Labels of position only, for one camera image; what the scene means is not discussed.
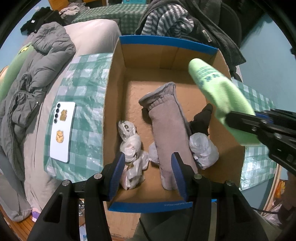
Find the white bed duvet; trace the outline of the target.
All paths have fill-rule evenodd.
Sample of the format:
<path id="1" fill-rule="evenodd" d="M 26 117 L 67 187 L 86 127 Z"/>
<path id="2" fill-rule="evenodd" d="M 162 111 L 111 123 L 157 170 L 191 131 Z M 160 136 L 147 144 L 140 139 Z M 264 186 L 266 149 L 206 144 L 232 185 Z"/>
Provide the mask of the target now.
<path id="1" fill-rule="evenodd" d="M 1 101 L 1 206 L 16 222 L 41 212 L 61 181 L 103 168 L 103 112 L 113 20 L 42 25 Z"/>

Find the green plush pillow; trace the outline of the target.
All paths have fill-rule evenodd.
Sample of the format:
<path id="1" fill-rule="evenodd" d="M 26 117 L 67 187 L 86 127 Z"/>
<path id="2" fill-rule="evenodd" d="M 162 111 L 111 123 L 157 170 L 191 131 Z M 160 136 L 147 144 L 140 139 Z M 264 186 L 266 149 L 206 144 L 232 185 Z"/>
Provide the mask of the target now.
<path id="1" fill-rule="evenodd" d="M 12 60 L 9 66 L 1 71 L 1 101 L 7 96 L 11 85 L 15 81 L 25 60 L 33 51 L 33 46 L 29 43 L 24 45 Z"/>

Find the white smartphone with stickers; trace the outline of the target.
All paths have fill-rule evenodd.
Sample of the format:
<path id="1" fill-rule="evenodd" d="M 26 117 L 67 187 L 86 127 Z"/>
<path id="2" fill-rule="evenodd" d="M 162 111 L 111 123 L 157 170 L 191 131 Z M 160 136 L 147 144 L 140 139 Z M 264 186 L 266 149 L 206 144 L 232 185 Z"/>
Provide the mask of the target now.
<path id="1" fill-rule="evenodd" d="M 54 107 L 50 137 L 50 157 L 62 163 L 69 162 L 70 137 L 76 103 L 59 101 Z"/>

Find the black clothes pile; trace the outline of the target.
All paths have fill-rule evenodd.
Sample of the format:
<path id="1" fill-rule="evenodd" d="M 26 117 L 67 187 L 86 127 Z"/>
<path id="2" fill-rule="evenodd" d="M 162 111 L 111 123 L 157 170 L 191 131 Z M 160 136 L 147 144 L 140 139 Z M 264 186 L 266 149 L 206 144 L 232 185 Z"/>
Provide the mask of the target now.
<path id="1" fill-rule="evenodd" d="M 41 7 L 34 13 L 30 20 L 28 20 L 20 29 L 21 33 L 29 35 L 38 32 L 39 28 L 47 23 L 57 22 L 65 26 L 65 21 L 61 18 L 57 10 L 53 11 L 50 7 Z"/>

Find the light grey sock ball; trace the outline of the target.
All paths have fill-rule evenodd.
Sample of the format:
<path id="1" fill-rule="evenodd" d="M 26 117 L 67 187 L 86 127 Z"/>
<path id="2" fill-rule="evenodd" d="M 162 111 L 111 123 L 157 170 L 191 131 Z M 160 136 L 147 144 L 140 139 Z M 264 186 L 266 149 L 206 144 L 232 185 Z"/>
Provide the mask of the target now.
<path id="1" fill-rule="evenodd" d="M 156 165 L 160 165 L 155 142 L 150 144 L 148 153 L 149 153 L 149 160 Z"/>

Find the dark grey fleece jacket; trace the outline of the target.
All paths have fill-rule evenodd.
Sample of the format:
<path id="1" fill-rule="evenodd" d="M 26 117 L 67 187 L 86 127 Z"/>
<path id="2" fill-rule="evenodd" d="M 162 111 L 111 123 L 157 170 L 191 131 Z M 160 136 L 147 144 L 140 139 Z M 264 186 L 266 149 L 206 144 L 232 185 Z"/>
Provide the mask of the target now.
<path id="1" fill-rule="evenodd" d="M 218 26 L 222 1 L 152 1 L 142 15 L 136 35 L 144 26 L 147 15 L 156 8 L 165 4 L 178 4 L 188 11 L 189 17 L 194 21 L 194 29 L 185 37 L 186 39 L 218 48 L 228 65 L 230 75 L 240 80 L 236 67 L 246 62 L 243 54 L 233 40 Z"/>

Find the green checkered bedding far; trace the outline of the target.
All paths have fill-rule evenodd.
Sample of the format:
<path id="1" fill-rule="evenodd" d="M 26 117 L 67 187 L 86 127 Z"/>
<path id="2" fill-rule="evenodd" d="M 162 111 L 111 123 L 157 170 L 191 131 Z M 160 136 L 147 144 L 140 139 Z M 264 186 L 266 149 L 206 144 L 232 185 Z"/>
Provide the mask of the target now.
<path id="1" fill-rule="evenodd" d="M 134 35 L 147 4 L 115 4 L 83 11 L 73 23 L 95 19 L 108 19 L 117 22 L 122 35 Z"/>

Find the blue cardboard box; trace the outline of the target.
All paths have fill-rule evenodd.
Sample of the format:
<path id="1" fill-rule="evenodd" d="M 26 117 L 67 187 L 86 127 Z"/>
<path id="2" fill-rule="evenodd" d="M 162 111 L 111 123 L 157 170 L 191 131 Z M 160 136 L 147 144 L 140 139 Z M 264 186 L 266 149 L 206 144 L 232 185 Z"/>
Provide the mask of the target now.
<path id="1" fill-rule="evenodd" d="M 188 72 L 189 62 L 200 58 L 230 78 L 228 66 L 220 50 L 188 40 L 129 35 L 120 36 L 113 53 L 105 96 L 103 118 L 103 163 L 114 160 L 122 139 L 117 130 L 118 121 L 131 121 L 137 128 L 142 148 L 148 151 L 152 142 L 165 145 L 181 144 L 185 137 L 184 124 L 177 115 L 177 107 L 169 104 L 152 119 L 138 103 L 140 98 L 158 87 L 173 82 L 177 100 L 185 119 L 190 121 L 209 102 Z M 219 160 L 201 174 L 211 181 L 240 184 L 245 149 L 215 118 L 209 125 L 210 139 L 218 148 Z M 144 171 L 145 180 L 132 190 L 120 188 L 107 204 L 110 211 L 151 213 L 189 208 L 177 190 L 165 190 L 161 184 L 160 169 L 150 163 Z"/>

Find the lime green microfiber cloth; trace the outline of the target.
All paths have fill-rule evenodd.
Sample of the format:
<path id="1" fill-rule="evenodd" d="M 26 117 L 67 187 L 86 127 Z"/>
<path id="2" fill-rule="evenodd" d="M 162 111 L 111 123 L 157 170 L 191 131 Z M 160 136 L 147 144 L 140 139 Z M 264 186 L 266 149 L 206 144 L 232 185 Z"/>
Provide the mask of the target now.
<path id="1" fill-rule="evenodd" d="M 215 106 L 214 115 L 242 146 L 257 146 L 256 135 L 233 129 L 226 124 L 231 111 L 255 115 L 251 104 L 242 92 L 225 75 L 199 58 L 189 62 L 189 74 L 210 104 Z"/>

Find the striped grey sweater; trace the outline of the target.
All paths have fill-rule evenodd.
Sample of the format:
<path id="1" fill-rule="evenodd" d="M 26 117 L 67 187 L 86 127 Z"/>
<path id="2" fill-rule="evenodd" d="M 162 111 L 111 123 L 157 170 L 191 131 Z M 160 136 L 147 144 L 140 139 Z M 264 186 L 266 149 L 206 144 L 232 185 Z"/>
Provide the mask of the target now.
<path id="1" fill-rule="evenodd" d="M 194 21 L 188 11 L 178 4 L 165 4 L 151 11 L 141 35 L 181 38 L 194 29 Z"/>

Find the green checkered tablecloth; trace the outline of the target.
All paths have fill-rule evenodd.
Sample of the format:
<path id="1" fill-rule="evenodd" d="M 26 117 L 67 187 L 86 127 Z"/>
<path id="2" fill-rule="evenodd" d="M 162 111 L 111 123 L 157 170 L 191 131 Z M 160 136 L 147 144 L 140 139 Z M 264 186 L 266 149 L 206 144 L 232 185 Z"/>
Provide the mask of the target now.
<path id="1" fill-rule="evenodd" d="M 72 59 L 61 81 L 51 110 L 45 135 L 44 171 L 58 180 L 86 180 L 103 169 L 102 121 L 107 75 L 112 53 L 81 55 Z M 231 78 L 255 111 L 275 108 L 273 101 Z M 50 137 L 54 107 L 59 101 L 74 101 L 76 109 L 70 139 L 70 161 L 50 157 Z M 268 157 L 262 144 L 246 147 L 240 190 L 246 190 L 274 177 L 276 162 Z"/>

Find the black sock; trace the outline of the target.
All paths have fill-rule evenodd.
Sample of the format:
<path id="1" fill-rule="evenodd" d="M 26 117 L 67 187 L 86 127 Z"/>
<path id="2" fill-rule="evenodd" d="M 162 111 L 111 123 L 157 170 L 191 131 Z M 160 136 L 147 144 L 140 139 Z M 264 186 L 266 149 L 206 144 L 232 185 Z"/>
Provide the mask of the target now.
<path id="1" fill-rule="evenodd" d="M 213 111 L 212 104 L 208 103 L 201 112 L 196 114 L 192 121 L 189 122 L 191 133 L 203 133 L 209 135 L 208 129 Z"/>

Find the grey puffer jacket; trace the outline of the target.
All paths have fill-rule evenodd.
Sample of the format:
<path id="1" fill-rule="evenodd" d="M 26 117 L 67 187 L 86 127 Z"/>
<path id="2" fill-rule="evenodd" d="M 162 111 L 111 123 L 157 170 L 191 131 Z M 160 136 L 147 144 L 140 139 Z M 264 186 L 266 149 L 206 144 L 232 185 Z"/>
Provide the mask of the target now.
<path id="1" fill-rule="evenodd" d="M 25 60 L 7 96 L 1 101 L 1 148 L 8 166 L 20 181 L 25 179 L 21 144 L 39 112 L 51 83 L 74 56 L 76 48 L 57 22 L 42 25 L 34 35 L 32 52 Z"/>

